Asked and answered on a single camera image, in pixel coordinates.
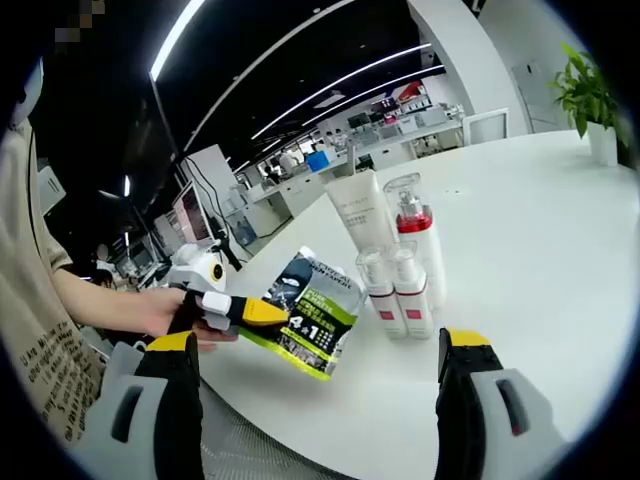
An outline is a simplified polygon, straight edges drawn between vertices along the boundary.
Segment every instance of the round white table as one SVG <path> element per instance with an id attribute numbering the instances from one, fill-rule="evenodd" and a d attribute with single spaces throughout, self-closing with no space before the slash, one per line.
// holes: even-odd
<path id="1" fill-rule="evenodd" d="M 487 336 L 577 440 L 624 366 L 637 309 L 634 174 L 603 167 L 575 131 L 514 137 L 377 172 L 418 171 L 441 237 L 448 298 L 437 326 Z M 300 246 L 358 279 L 326 195 L 232 276 L 261 296 Z M 319 382 L 241 338 L 200 358 L 202 378 L 285 446 L 362 479 L 430 478 L 438 459 L 438 342 L 392 342 L 369 302 L 333 378 Z"/>

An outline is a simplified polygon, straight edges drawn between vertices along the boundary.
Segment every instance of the white bottle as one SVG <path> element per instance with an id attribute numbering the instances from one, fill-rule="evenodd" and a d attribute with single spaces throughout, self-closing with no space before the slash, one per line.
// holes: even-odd
<path id="1" fill-rule="evenodd" d="M 433 317 L 427 297 L 427 274 L 417 261 L 416 251 L 416 242 L 399 243 L 390 249 L 393 284 L 409 335 L 429 338 L 433 334 Z"/>
<path id="2" fill-rule="evenodd" d="M 395 178 L 384 186 L 401 243 L 416 242 L 421 263 L 429 279 L 429 303 L 438 309 L 447 297 L 440 238 L 433 212 L 421 195 L 420 174 Z"/>
<path id="3" fill-rule="evenodd" d="M 393 288 L 386 249 L 366 248 L 358 255 L 356 264 L 387 336 L 406 337 L 407 326 Z"/>

